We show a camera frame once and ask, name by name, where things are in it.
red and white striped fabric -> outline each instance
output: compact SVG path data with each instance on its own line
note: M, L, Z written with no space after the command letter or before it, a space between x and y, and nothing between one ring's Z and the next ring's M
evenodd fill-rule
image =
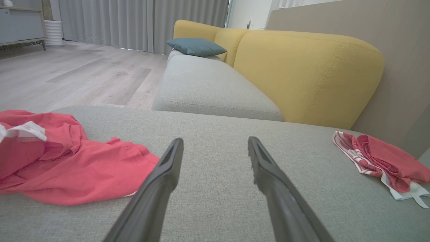
M416 182L430 182L430 169L407 152L368 135L354 135L335 131L335 145L353 161L357 170L380 177L396 200L413 198L421 207L428 208L420 196L430 193Z

curtain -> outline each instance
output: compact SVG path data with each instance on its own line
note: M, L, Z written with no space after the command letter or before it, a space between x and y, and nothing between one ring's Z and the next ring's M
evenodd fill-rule
M65 40L154 52L156 0L60 0Z
M176 20L224 27L228 0L60 0L64 39L168 54Z

cabinet top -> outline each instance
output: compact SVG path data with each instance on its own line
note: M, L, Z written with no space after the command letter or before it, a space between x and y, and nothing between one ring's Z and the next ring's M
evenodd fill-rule
M38 11L38 12L42 11L41 9L29 9L29 8L21 8L17 6L5 6L5 5L0 5L0 9L13 9L13 10Z

white decorative object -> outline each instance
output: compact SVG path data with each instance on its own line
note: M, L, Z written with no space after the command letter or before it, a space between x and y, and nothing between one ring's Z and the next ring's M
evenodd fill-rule
M3 5L5 5L5 6L13 6L13 3L12 3L11 0L4 0L3 1Z
M48 35L48 38L45 40L45 45L50 47L64 46L61 21L45 20L45 27L46 34Z

cabinet door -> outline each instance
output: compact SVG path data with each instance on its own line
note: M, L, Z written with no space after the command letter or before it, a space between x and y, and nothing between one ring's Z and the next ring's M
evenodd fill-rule
M0 43L18 41L9 9L0 9Z
M38 11L10 10L18 40L44 38L42 20Z

